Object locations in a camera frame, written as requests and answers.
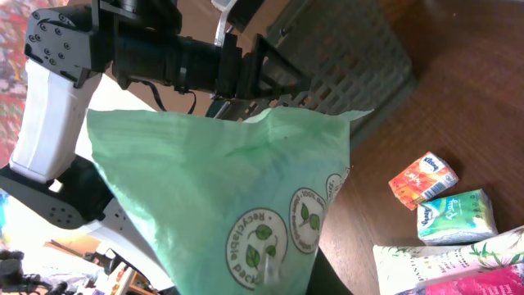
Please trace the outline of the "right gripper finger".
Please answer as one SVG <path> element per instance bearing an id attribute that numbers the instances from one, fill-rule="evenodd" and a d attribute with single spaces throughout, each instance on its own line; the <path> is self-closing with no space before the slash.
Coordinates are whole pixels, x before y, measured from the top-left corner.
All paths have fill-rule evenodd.
<path id="1" fill-rule="evenodd" d="M 320 248 L 310 276 L 310 295 L 353 295 L 344 285 Z"/>

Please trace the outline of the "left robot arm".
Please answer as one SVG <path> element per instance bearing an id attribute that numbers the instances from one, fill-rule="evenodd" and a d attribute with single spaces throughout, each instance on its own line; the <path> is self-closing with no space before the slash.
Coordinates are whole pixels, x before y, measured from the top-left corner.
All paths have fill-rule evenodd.
<path id="1" fill-rule="evenodd" d="M 118 85 L 158 84 L 185 94 L 210 94 L 208 116 L 230 103 L 297 94 L 309 77 L 266 38 L 251 52 L 237 46 L 219 19 L 215 40 L 180 34 L 174 1 L 103 1 L 33 11 L 24 53 L 28 93 L 16 147 L 1 170 L 1 186 L 49 224 L 83 229 L 108 243 L 117 257 L 155 288 L 174 287 L 146 240 L 128 221 L 93 163 L 75 147 L 88 105 L 104 72 Z"/>

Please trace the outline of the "orange tissue pack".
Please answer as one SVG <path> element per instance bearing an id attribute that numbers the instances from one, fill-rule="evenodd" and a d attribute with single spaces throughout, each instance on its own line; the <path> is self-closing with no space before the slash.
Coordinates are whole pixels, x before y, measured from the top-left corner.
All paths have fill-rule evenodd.
<path id="1" fill-rule="evenodd" d="M 453 187 L 459 177 L 446 161 L 427 152 L 388 182 L 394 196 L 411 211 Z"/>

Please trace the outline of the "red purple tissue pack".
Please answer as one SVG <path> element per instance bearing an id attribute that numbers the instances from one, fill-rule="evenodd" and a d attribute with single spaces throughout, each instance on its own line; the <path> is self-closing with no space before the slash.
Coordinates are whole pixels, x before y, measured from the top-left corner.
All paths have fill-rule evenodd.
<path id="1" fill-rule="evenodd" d="M 523 264 L 430 284 L 400 295 L 523 295 Z"/>

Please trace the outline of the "green wet wipes pack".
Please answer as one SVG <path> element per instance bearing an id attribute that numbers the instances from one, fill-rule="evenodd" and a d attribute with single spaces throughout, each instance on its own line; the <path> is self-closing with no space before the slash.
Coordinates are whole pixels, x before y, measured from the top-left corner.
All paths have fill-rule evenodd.
<path id="1" fill-rule="evenodd" d="M 90 111 L 87 130 L 97 170 L 180 293 L 303 294 L 362 116 Z"/>

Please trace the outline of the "white tube with cork cap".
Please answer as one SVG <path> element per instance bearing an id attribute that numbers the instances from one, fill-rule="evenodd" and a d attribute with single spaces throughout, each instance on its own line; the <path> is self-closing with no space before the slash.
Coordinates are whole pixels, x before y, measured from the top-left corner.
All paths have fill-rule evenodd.
<path id="1" fill-rule="evenodd" d="M 523 262 L 523 228 L 463 246 L 373 247 L 381 294 L 397 294 Z"/>

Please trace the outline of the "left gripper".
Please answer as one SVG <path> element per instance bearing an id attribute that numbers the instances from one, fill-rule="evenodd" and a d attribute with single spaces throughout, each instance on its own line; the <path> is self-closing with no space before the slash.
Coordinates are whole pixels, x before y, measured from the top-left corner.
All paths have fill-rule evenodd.
<path id="1" fill-rule="evenodd" d="M 309 90 L 311 78 L 288 61 L 263 35 L 257 34 L 243 58 L 235 98 L 277 98 Z"/>

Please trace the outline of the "teal tissue pack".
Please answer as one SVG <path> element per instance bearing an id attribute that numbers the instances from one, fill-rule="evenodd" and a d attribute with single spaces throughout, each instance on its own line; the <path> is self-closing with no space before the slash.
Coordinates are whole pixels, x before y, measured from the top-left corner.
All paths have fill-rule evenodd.
<path id="1" fill-rule="evenodd" d="M 499 234 L 483 189 L 423 202 L 417 218 L 418 238 L 428 246 L 473 243 Z"/>

